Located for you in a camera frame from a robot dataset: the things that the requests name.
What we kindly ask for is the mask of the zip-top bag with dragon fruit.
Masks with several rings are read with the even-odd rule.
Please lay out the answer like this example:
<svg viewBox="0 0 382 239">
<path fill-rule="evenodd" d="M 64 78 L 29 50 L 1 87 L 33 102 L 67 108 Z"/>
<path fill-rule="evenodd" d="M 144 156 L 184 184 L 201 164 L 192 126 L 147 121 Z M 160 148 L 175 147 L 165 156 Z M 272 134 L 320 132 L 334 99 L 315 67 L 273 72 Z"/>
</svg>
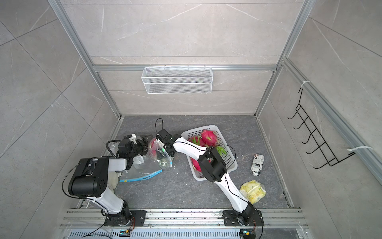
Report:
<svg viewBox="0 0 382 239">
<path fill-rule="evenodd" d="M 160 168 L 169 169 L 169 168 L 172 168 L 172 166 L 173 166 L 173 159 L 174 158 L 170 157 L 166 151 L 165 152 L 160 151 L 158 158 L 156 160 L 153 160 L 153 159 L 152 160 L 155 161 L 159 165 Z"/>
</svg>

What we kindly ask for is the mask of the pink dragon fruit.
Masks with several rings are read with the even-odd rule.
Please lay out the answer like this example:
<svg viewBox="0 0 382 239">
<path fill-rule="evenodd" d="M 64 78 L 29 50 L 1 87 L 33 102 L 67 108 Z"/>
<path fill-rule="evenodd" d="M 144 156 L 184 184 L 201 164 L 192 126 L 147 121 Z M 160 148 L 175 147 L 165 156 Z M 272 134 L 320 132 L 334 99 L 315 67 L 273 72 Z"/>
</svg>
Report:
<svg viewBox="0 0 382 239">
<path fill-rule="evenodd" d="M 189 142 L 195 144 L 195 145 L 198 145 L 198 146 L 202 146 L 202 147 L 207 147 L 208 145 L 204 142 L 203 138 L 201 136 L 193 136 L 191 138 L 188 139 Z"/>
<path fill-rule="evenodd" d="M 153 138 L 148 145 L 148 154 L 153 160 L 156 160 L 159 153 L 159 144 L 157 143 L 157 139 Z"/>
<path fill-rule="evenodd" d="M 204 130 L 201 134 L 202 140 L 207 146 L 216 146 L 218 144 L 217 135 L 211 130 Z"/>
<path fill-rule="evenodd" d="M 225 150 L 223 145 L 218 144 L 218 145 L 215 145 L 215 146 L 208 146 L 207 147 L 207 149 L 212 149 L 212 148 L 216 148 L 220 156 L 227 155 L 227 151 Z M 191 160 L 192 160 L 194 169 L 196 171 L 198 171 L 198 172 L 201 172 L 202 169 L 201 169 L 198 161 L 193 159 L 193 158 L 191 158 Z"/>
</svg>

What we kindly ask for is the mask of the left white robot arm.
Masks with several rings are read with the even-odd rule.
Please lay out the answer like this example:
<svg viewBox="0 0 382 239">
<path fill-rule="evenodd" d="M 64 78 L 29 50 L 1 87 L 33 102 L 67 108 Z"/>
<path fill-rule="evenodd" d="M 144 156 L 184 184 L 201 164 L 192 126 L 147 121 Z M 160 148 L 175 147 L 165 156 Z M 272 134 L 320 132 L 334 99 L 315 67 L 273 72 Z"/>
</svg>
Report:
<svg viewBox="0 0 382 239">
<path fill-rule="evenodd" d="M 69 196 L 98 205 L 106 226 L 142 227 L 147 212 L 130 211 L 127 201 L 116 196 L 108 186 L 108 176 L 111 172 L 129 170 L 134 157 L 144 156 L 149 137 L 129 134 L 123 139 L 110 140 L 105 144 L 110 156 L 80 159 L 68 184 Z"/>
</svg>

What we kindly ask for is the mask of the zip-top bag with blue seal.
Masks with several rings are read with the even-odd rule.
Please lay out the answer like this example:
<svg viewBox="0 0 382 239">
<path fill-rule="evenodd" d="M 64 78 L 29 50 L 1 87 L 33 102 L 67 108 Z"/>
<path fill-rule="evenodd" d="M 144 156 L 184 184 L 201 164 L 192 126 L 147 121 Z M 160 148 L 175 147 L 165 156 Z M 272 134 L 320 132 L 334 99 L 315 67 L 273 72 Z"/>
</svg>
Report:
<svg viewBox="0 0 382 239">
<path fill-rule="evenodd" d="M 129 139 L 110 140 L 106 149 L 111 155 L 108 172 L 116 172 L 119 182 L 135 182 L 151 179 L 162 169 L 149 156 L 136 155 L 136 144 Z"/>
</svg>

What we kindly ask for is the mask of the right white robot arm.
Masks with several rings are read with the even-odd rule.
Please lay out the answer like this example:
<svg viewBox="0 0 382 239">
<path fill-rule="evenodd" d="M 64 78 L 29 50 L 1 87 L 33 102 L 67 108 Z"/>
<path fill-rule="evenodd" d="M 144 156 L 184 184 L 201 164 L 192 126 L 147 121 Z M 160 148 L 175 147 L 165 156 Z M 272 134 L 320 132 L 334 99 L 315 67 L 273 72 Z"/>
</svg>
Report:
<svg viewBox="0 0 382 239">
<path fill-rule="evenodd" d="M 202 174 L 208 181 L 216 184 L 231 203 L 232 210 L 222 211 L 225 226 L 233 227 L 263 227 L 263 216 L 250 201 L 248 201 L 231 180 L 226 163 L 216 147 L 203 147 L 191 143 L 178 134 L 171 135 L 165 129 L 156 134 L 163 143 L 165 151 L 173 156 L 176 152 L 196 159 Z"/>
</svg>

